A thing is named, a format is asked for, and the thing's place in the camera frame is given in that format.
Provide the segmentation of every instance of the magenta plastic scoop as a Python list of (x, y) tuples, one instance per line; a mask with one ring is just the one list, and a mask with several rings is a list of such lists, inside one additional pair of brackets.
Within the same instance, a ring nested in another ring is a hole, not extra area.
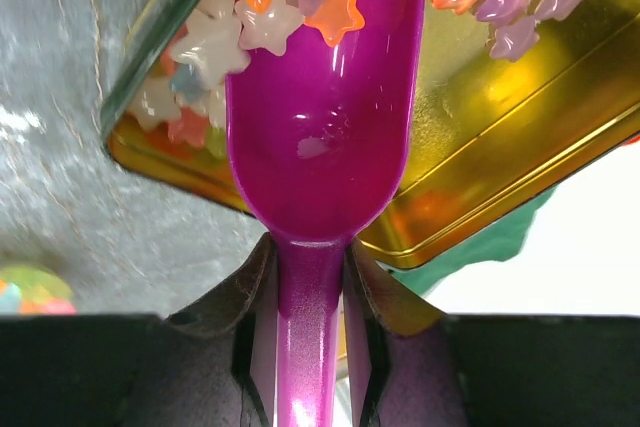
[(425, 0), (357, 0), (364, 29), (328, 47), (303, 26), (227, 81), (229, 159), (278, 245), (277, 416), (332, 422), (344, 252), (407, 160)]

